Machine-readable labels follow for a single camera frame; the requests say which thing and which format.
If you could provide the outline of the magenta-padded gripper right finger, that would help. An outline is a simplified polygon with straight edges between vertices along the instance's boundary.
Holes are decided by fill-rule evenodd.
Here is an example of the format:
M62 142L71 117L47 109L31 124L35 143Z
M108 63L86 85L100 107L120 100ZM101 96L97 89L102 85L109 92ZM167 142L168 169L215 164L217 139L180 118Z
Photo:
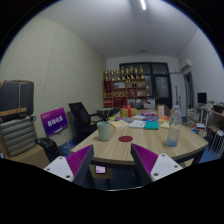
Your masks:
M167 154L157 155L137 144L131 144L131 155L135 161L138 180L143 186L182 169Z

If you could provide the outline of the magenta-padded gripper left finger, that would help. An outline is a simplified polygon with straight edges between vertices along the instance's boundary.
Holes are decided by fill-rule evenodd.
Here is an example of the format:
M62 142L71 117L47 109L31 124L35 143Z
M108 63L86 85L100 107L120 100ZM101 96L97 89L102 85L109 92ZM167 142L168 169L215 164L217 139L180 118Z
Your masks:
M94 148L89 145L68 157L57 157L44 170L76 185L90 185L94 188L95 183L89 168L93 155Z

